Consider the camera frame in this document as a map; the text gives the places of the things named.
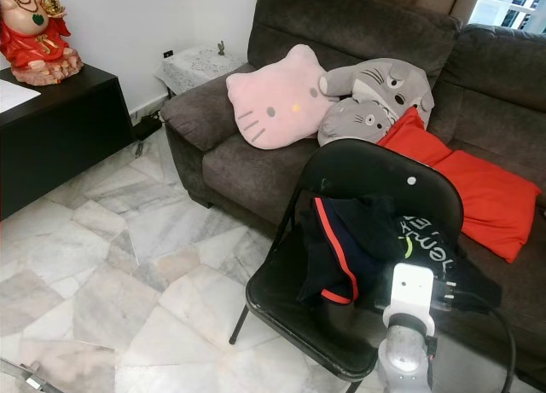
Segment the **black shirt green logo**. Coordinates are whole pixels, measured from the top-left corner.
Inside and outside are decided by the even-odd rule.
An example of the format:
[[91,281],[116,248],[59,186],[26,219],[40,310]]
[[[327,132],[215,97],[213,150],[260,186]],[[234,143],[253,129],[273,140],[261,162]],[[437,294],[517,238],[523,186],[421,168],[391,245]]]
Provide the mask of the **black shirt green logo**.
[[488,279],[465,250],[439,225],[424,217],[398,217],[401,233],[398,245],[403,254],[399,262],[430,269],[437,285],[433,288],[434,306],[442,310],[488,314],[502,304],[502,288]]

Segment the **navy shorts red stripe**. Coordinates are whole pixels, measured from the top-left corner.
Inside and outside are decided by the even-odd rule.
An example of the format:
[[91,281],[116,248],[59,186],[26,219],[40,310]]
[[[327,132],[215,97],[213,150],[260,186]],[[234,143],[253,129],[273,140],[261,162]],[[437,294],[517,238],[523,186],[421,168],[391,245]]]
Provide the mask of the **navy shorts red stripe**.
[[297,300],[348,306],[369,296],[386,266],[404,257],[405,242],[389,195],[313,197],[299,211],[305,279]]

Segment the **black folding chair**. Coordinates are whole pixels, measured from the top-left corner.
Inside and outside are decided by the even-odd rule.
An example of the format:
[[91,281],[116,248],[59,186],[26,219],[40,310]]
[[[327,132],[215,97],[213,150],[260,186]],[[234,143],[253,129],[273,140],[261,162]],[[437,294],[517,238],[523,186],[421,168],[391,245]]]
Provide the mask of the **black folding chair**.
[[[331,350],[347,351],[369,346],[360,336],[338,333],[325,327],[317,316],[316,304],[304,304],[297,295],[305,279],[305,249],[303,230],[299,226],[299,211],[306,199],[329,197],[352,199],[366,195],[389,195],[393,198],[398,217],[424,217],[438,224],[440,232],[457,242],[462,225],[462,202],[456,188],[439,172],[417,160],[386,150],[369,142],[344,139],[318,148],[304,164],[303,171],[257,272],[248,280],[258,280],[259,291],[273,291],[276,298],[293,299],[305,306],[305,311],[317,322],[317,328],[333,336]],[[397,262],[386,266],[379,281],[392,280]],[[374,292],[360,297],[355,303],[374,311]]]

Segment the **red cushion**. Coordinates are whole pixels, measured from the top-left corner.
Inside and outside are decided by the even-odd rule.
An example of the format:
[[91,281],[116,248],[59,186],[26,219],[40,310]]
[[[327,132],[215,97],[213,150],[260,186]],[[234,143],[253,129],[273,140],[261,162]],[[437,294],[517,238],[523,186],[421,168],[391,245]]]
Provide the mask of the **red cushion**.
[[395,121],[378,145],[432,167],[456,187],[463,205],[462,233],[512,263],[529,241],[536,198],[530,180],[502,167],[452,150],[426,131],[416,108]]

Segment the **small grey Totoro plush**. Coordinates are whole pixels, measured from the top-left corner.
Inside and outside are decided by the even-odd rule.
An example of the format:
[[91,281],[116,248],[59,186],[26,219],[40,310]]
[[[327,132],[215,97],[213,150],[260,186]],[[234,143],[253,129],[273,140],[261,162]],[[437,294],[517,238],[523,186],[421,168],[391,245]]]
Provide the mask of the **small grey Totoro plush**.
[[325,113],[317,128],[317,144],[339,139],[356,139],[378,143],[393,127],[395,118],[378,101],[344,98]]

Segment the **dark grey fabric sofa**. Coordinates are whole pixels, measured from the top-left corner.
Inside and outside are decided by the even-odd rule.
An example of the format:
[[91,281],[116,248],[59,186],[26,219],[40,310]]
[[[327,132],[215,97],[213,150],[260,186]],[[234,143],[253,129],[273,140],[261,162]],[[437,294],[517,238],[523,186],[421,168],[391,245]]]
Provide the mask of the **dark grey fabric sofa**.
[[[397,0],[257,0],[248,61],[239,72],[280,61],[297,43],[324,69],[394,58],[425,70],[436,109],[428,130],[536,183],[541,195],[529,241],[511,262],[468,237],[461,245],[502,285],[514,328],[516,374],[546,392],[546,34],[468,24]],[[172,97],[165,133],[184,189],[206,207],[273,234],[317,143],[260,150],[235,127],[224,78]]]

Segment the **large grey Totoro plush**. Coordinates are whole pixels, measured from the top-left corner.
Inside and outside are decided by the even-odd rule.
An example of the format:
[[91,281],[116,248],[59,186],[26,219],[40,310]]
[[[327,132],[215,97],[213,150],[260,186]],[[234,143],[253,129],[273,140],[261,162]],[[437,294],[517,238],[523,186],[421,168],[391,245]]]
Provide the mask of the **large grey Totoro plush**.
[[422,123],[429,125],[434,109],[425,71],[397,59],[378,58],[335,68],[319,78],[317,89],[327,96],[351,95],[359,103],[377,101],[392,121],[414,108]]

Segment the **pink cat face cushion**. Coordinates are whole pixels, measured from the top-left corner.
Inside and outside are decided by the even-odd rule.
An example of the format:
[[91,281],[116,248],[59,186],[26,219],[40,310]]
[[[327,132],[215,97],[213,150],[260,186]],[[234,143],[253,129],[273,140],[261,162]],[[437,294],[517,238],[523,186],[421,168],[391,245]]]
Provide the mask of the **pink cat face cushion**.
[[337,101],[317,86],[325,70],[315,51],[297,43],[281,61],[226,78],[234,120],[243,140],[276,150],[313,136]]

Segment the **white paper sheet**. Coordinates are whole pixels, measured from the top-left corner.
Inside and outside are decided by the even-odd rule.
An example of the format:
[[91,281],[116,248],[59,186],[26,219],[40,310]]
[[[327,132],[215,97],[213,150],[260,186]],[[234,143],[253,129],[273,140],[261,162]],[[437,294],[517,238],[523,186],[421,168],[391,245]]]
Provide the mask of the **white paper sheet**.
[[19,82],[0,80],[0,112],[4,113],[40,95],[38,90],[27,88]]

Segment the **black TV console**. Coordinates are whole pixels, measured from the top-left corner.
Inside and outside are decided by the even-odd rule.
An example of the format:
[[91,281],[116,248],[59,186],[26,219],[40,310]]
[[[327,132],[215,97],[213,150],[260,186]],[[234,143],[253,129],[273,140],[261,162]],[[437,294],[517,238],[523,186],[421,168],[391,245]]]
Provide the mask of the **black TV console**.
[[119,78],[83,66],[0,115],[1,217],[134,142]]

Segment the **black power strip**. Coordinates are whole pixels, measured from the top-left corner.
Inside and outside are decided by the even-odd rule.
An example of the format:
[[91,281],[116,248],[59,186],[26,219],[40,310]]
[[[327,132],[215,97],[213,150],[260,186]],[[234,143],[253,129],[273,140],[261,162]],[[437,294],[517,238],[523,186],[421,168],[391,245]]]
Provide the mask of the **black power strip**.
[[159,110],[141,116],[137,123],[132,125],[134,139],[137,141],[147,140],[154,132],[160,130],[162,124],[163,120],[161,120]]

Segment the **side table lace cloth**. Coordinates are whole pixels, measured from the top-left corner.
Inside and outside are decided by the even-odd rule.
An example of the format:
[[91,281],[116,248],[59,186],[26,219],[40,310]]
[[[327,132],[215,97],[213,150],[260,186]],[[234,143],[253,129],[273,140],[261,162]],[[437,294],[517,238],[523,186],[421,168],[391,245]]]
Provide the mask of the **side table lace cloth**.
[[218,55],[216,45],[198,46],[163,59],[155,69],[154,77],[167,86],[170,96],[175,96],[225,76],[245,63],[245,58],[227,51],[226,55]]

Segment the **red laughing Buddha statue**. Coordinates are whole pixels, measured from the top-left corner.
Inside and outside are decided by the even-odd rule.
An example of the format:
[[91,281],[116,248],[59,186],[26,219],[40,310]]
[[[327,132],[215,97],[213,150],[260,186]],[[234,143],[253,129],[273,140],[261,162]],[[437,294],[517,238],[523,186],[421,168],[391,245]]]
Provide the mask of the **red laughing Buddha statue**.
[[0,53],[17,81],[57,84],[83,68],[59,0],[0,0]]

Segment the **bright window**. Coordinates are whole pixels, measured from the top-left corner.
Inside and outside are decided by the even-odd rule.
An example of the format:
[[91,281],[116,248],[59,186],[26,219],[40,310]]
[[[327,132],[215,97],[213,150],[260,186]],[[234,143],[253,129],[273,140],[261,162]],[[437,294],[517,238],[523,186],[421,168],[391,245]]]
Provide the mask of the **bright window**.
[[546,34],[546,0],[477,0],[468,23]]

